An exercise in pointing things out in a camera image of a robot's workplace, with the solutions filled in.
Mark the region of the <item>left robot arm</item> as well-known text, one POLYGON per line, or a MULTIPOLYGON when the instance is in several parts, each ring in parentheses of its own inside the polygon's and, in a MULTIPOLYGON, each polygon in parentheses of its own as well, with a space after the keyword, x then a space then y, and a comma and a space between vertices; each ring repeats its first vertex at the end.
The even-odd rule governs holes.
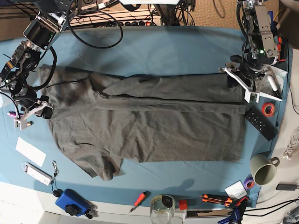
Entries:
POLYGON ((242 54, 233 55, 230 60, 240 65, 240 74, 254 90, 257 73, 264 66, 275 64, 279 58, 273 19, 262 0, 238 0, 236 17, 245 41, 242 54))

